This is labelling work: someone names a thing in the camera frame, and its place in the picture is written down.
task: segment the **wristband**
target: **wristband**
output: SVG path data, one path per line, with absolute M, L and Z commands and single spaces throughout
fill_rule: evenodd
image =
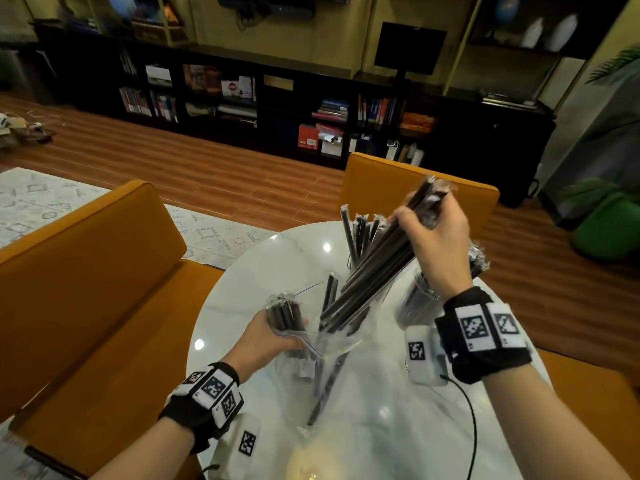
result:
M 192 372 L 167 398 L 158 419 L 167 417 L 192 430 L 195 443 L 190 454 L 209 447 L 209 439 L 220 439 L 231 426 L 244 399 L 233 367 L 224 362 Z
M 436 318 L 442 347 L 460 382 L 473 384 L 490 374 L 531 362 L 523 334 L 506 303 L 493 303 L 479 287 L 444 304 Z

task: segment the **white vase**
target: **white vase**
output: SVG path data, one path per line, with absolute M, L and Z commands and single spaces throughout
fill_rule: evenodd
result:
M 574 13 L 567 16 L 562 22 L 558 23 L 553 34 L 547 41 L 547 50 L 560 52 L 565 44 L 569 42 L 569 39 L 571 39 L 571 36 L 577 26 L 578 16 Z
M 537 18 L 536 21 L 529 26 L 527 31 L 524 32 L 524 35 L 522 36 L 522 41 L 520 42 L 521 47 L 535 48 L 536 44 L 538 43 L 538 39 L 540 38 L 540 35 L 542 35 L 543 20 L 544 19 L 542 17 Z

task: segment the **person's left hand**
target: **person's left hand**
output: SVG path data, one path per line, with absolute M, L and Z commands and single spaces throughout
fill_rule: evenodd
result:
M 266 312 L 260 310 L 246 326 L 236 345 L 223 357 L 222 362 L 233 367 L 240 377 L 240 383 L 244 383 L 276 355 L 303 347 L 300 339 L 277 336 L 267 323 Z

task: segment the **round table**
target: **round table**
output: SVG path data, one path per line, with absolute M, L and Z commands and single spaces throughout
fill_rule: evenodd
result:
M 339 221 L 289 229 L 247 251 L 222 275 L 200 311 L 189 345 L 187 373 L 202 370 L 226 354 L 272 294 L 297 294 L 308 289 L 299 295 L 302 313 L 308 317 L 317 315 L 327 275 L 335 273 L 343 283 L 348 275 L 347 260 L 347 244 Z M 326 448 L 320 448 L 323 457 L 319 462 L 326 463 L 330 461 L 327 456 L 336 455 L 335 451 L 324 450 L 333 449 L 340 454 L 365 442 L 365 449 L 374 450 L 372 454 L 380 463 L 375 465 L 375 478 L 466 478 L 473 428 L 464 396 L 453 385 L 434 388 L 413 385 L 404 366 L 404 332 L 396 324 L 394 310 L 410 286 L 416 268 L 414 260 L 396 279 L 375 314 L 373 336 L 347 358 L 323 412 L 324 426 L 320 421 L 316 425 L 319 430 L 314 433 L 316 443 L 326 443 Z M 475 284 L 494 301 L 500 301 L 482 280 L 476 278 Z M 358 350 L 365 343 L 368 350 L 374 350 L 366 361 L 363 356 L 358 359 Z M 528 337 L 527 343 L 532 350 L 533 365 L 550 383 Z M 274 366 L 270 364 L 240 387 L 243 411 L 252 412 L 262 421 L 248 479 L 284 479 L 293 448 L 311 441 L 303 441 L 285 419 L 278 400 L 278 384 Z M 462 386 L 474 405 L 478 428 L 473 478 L 521 478 L 484 386 L 482 383 Z M 198 455 L 203 467 L 210 464 L 215 446 L 212 441 L 211 447 Z M 387 452 L 388 458 L 380 451 Z M 366 472 L 373 478 L 372 472 L 366 470 L 368 467 L 356 465 L 366 463 L 361 460 L 353 459 L 354 475 L 363 478 Z

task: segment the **black wristband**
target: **black wristband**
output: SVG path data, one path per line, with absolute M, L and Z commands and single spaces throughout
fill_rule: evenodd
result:
M 473 384 L 490 374 L 531 362 L 531 354 L 517 330 L 515 319 L 510 314 L 501 314 L 500 316 L 503 320 L 508 321 L 506 325 L 511 327 L 509 333 L 512 333 L 514 337 L 518 336 L 523 346 L 503 346 L 505 332 L 502 331 L 500 334 L 500 331 L 496 329 L 489 310 L 489 307 L 496 305 L 489 305 L 491 303 L 491 297 L 485 291 L 479 287 L 469 288 L 450 298 L 444 304 L 444 316 L 435 320 L 442 347 L 451 362 L 453 375 L 466 384 Z M 473 342 L 478 337 L 471 339 L 463 332 L 456 309 L 473 305 L 480 306 L 482 309 L 478 313 L 477 322 L 479 324 L 476 325 L 474 331 L 478 337 L 482 334 L 484 340 L 491 340 L 493 345 L 491 349 L 474 351 Z
M 169 396 L 168 402 L 165 404 L 164 409 L 158 416 L 158 419 L 164 417 L 171 418 L 176 421 L 176 423 L 193 432 L 195 443 L 190 454 L 196 454 L 206 450 L 209 447 L 209 439 L 220 439 L 220 437 L 229 430 L 231 422 L 236 417 L 238 411 L 240 411 L 240 408 L 244 405 L 244 399 L 237 391 L 237 386 L 240 384 L 240 380 L 236 370 L 225 362 L 216 362 L 209 364 L 209 366 L 212 367 L 209 371 L 194 372 L 184 382 L 182 382 L 182 384 L 173 391 L 172 395 Z M 214 378 L 213 374 L 217 371 L 224 372 L 224 374 L 228 376 L 227 380 L 230 378 L 232 383 L 225 386 L 222 382 Z M 212 397 L 209 392 L 206 392 L 207 385 L 212 381 L 216 382 L 212 387 L 220 385 L 223 388 L 216 390 L 217 401 L 212 403 L 213 405 L 211 408 L 207 409 L 194 399 L 193 394 L 207 394 Z M 187 389 L 188 393 L 185 393 L 185 391 L 177 393 L 180 388 Z M 229 406 L 228 403 L 222 404 L 222 408 L 224 409 L 223 417 L 226 417 L 226 420 L 222 426 L 219 426 L 216 424 L 212 411 L 219 411 L 220 408 L 218 405 L 226 402 L 227 400 L 229 400 L 232 405 Z

